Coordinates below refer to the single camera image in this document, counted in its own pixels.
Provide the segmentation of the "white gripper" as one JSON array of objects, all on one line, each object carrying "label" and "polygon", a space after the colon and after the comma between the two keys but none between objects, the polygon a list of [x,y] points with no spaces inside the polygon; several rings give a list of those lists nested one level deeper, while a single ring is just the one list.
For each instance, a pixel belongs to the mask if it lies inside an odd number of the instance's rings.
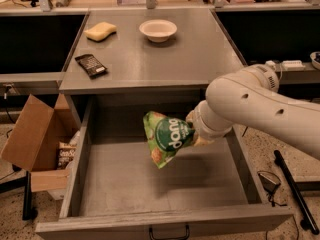
[{"label": "white gripper", "polygon": [[185,118],[198,135],[193,137],[194,146],[206,146],[216,138],[226,135],[233,123],[216,114],[206,101],[201,101]]}]

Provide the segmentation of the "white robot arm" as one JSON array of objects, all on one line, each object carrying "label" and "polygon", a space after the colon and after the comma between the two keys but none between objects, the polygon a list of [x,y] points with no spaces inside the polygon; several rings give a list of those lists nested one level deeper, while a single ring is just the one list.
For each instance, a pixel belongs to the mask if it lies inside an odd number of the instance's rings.
[{"label": "white robot arm", "polygon": [[187,120],[207,142],[242,124],[320,159],[320,105],[280,95],[278,88],[269,66],[245,67],[214,79]]}]

